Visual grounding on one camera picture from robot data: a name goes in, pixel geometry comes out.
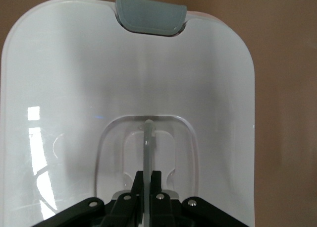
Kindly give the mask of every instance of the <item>white plastic tank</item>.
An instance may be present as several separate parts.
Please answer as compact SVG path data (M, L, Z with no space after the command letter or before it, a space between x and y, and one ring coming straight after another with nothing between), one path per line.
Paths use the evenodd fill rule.
M163 188L254 226L254 68L218 19L187 12L179 34L146 35L113 2L48 1L6 39L0 98L0 227L130 189L148 118Z

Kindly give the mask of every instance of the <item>screw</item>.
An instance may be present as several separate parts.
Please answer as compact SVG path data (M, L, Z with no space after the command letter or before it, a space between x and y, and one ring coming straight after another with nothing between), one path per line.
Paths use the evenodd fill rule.
M196 206L197 205L197 202L195 200L189 200L188 201L188 205L190 206Z
M93 202L89 203L89 207L95 207L96 205L98 205L97 201L93 201Z
M131 196L130 196L130 195L126 195L126 196L123 197L123 199L124 199L125 201L130 200L130 199L131 199Z
M159 200L164 199L164 195L162 193L158 194L157 199L159 199Z

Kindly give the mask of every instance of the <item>tan background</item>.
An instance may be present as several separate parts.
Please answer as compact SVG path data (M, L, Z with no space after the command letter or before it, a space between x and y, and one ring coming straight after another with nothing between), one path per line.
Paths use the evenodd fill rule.
M0 0L1 48L15 21L44 1ZM251 52L256 227L317 226L317 0L160 1L218 17Z

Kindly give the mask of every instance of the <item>plastic container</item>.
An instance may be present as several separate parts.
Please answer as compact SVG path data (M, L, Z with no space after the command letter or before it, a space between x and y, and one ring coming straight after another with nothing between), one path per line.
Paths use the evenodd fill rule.
M214 17L187 13L172 37L125 30L113 2L51 0L23 15L2 53L2 227L29 227L142 169L254 226L254 69Z

